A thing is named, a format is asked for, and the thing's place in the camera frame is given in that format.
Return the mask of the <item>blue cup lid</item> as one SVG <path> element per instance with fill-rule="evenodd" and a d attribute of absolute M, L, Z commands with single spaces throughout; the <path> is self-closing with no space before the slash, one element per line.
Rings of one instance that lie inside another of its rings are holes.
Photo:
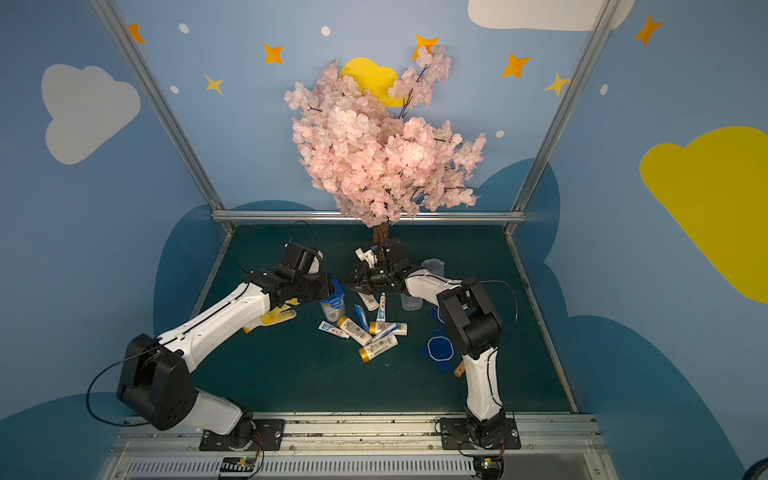
<path fill-rule="evenodd" d="M 448 371 L 456 351 L 446 332 L 435 329 L 426 343 L 420 347 L 420 353 L 435 362 L 441 370 Z"/>
<path fill-rule="evenodd" d="M 440 319 L 439 309 L 435 306 L 432 306 L 429 309 L 429 316 L 435 320 L 437 320 L 439 323 L 443 323 L 443 321 Z"/>

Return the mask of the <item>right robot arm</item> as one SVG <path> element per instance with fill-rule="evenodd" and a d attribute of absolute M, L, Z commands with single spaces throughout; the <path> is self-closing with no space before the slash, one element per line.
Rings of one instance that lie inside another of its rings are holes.
<path fill-rule="evenodd" d="M 465 365 L 469 425 L 478 436 L 500 430 L 506 420 L 496 369 L 502 321 L 482 283 L 447 279 L 413 265 L 397 239 L 358 248 L 355 255 L 358 263 L 350 289 L 373 294 L 389 286 L 438 308 L 448 339 Z"/>

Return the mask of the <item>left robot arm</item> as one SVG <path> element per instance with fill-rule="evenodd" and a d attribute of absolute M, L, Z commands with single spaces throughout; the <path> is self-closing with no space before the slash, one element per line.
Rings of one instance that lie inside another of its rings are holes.
<path fill-rule="evenodd" d="M 127 346 L 117 398 L 154 428 L 178 425 L 249 439 L 252 413 L 194 386 L 192 374 L 205 358 L 237 332 L 265 325 L 264 316 L 290 300 L 325 300 L 331 276 L 322 271 L 323 254 L 295 243 L 285 245 L 281 261 L 252 272 L 235 289 L 180 326 L 157 338 L 146 334 Z"/>

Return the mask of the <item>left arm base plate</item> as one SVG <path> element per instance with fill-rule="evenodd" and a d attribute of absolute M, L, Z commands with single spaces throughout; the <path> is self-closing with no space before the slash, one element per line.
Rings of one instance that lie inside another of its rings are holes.
<path fill-rule="evenodd" d="M 241 420 L 227 435 L 209 430 L 203 432 L 199 450 L 203 452 L 277 451 L 281 447 L 285 421 L 283 419 Z"/>

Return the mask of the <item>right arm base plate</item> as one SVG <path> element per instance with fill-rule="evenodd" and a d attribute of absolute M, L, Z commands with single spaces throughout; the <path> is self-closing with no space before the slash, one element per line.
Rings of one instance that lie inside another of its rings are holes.
<path fill-rule="evenodd" d="M 441 417 L 436 423 L 444 450 L 519 450 L 520 433 L 514 420 L 478 422 L 468 418 Z"/>

